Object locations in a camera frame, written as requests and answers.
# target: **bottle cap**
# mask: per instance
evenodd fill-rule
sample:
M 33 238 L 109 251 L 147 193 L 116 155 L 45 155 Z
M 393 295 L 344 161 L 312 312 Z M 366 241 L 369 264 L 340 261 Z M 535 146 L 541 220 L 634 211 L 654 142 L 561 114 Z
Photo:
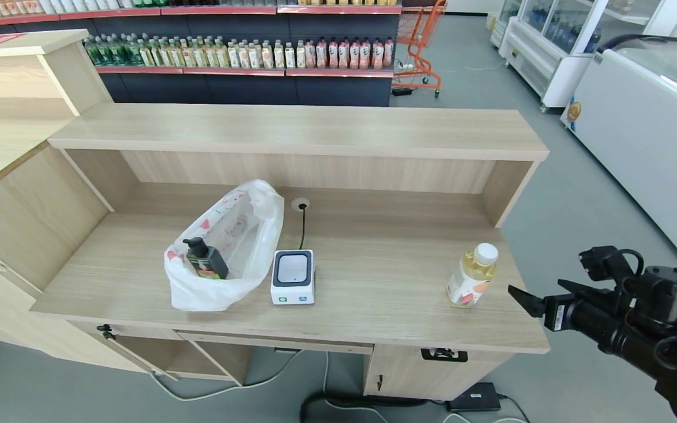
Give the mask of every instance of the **bottle cap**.
M 207 245 L 203 238 L 196 236 L 191 239 L 182 239 L 182 243 L 190 246 L 190 251 L 187 252 L 187 255 L 193 255 L 195 257 L 205 258 L 207 257 Z
M 475 261 L 482 266 L 489 266 L 498 260 L 498 249 L 493 244 L 481 243 L 475 249 Z

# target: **orange shopping cart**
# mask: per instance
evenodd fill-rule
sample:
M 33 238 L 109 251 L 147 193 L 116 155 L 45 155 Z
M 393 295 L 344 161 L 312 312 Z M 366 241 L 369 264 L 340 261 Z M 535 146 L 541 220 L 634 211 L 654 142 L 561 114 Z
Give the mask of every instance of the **orange shopping cart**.
M 432 6 L 403 7 L 398 21 L 399 45 L 406 45 L 407 63 L 393 73 L 393 86 L 408 88 L 434 88 L 435 98 L 440 95 L 441 78 L 433 72 L 433 64 L 422 57 L 422 50 L 430 45 L 435 29 L 438 28 L 441 16 L 445 12 L 446 0 L 436 0 Z

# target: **red shelf strip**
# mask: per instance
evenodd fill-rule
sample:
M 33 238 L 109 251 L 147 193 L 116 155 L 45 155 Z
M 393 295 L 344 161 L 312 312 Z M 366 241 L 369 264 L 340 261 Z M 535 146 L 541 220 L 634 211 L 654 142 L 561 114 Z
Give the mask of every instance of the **red shelf strip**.
M 279 6 L 280 14 L 401 14 L 401 6 Z
M 182 68 L 145 66 L 96 66 L 99 74 L 182 74 Z
M 185 68 L 186 74 L 284 76 L 284 69 Z
M 287 76 L 323 76 L 344 78 L 393 78 L 393 70 L 287 69 Z
M 73 14 L 60 14 L 60 21 L 70 21 L 70 19 L 92 19 L 94 17 L 116 17 L 116 16 L 159 16 L 161 8 L 138 8 L 138 9 L 113 9 L 110 11 L 89 11 L 77 12 Z
M 190 6 L 162 8 L 163 15 L 274 15 L 275 6 Z
M 25 15 L 0 17 L 0 25 L 24 24 L 25 22 L 49 22 L 58 21 L 59 15 Z

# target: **gray floor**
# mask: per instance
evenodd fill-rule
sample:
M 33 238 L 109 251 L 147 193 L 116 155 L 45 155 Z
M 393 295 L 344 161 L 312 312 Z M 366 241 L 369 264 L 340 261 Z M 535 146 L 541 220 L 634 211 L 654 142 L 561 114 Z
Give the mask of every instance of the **gray floor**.
M 484 18 L 446 16 L 427 55 L 444 77 L 440 99 L 429 91 L 392 99 L 398 107 L 516 108 L 537 131 L 551 154 L 539 167 L 503 228 L 530 291 L 559 291 L 558 278 L 585 280 L 578 252 L 614 244 L 637 249 L 648 263 L 677 264 L 677 254 L 636 204 L 566 129 L 557 115 L 538 112 L 538 99 L 513 70 L 489 68 L 500 57 L 488 42 Z M 519 400 L 533 423 L 674 421 L 653 382 L 618 358 L 604 356 L 582 335 L 550 334 L 552 350 L 521 355 L 489 375 L 502 393 Z M 258 350 L 248 381 L 268 377 L 287 358 Z M 320 390 L 324 355 L 307 352 L 274 383 L 199 402 L 177 402 L 147 375 L 91 367 L 49 358 L 0 343 L 0 423 L 142 421 L 293 422 L 301 400 Z M 331 355 L 329 386 L 360 392 L 361 359 Z M 184 380 L 181 394 L 201 394 L 228 386 Z M 510 404 L 500 413 L 467 415 L 473 423 L 496 416 L 519 416 Z M 443 420 L 439 406 L 380 409 L 390 423 Z M 311 422 L 379 422 L 369 412 L 311 408 Z

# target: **white plastic bag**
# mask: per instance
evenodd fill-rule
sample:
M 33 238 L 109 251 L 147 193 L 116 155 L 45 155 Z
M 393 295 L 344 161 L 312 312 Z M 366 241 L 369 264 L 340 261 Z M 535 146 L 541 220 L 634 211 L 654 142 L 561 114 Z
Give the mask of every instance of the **white plastic bag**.
M 172 306 L 185 311 L 223 311 L 260 285 L 271 268 L 284 224 L 284 198 L 265 180 L 236 187 L 198 217 L 164 252 Z M 182 239 L 199 236 L 221 252 L 229 275 L 208 279 L 186 260 Z

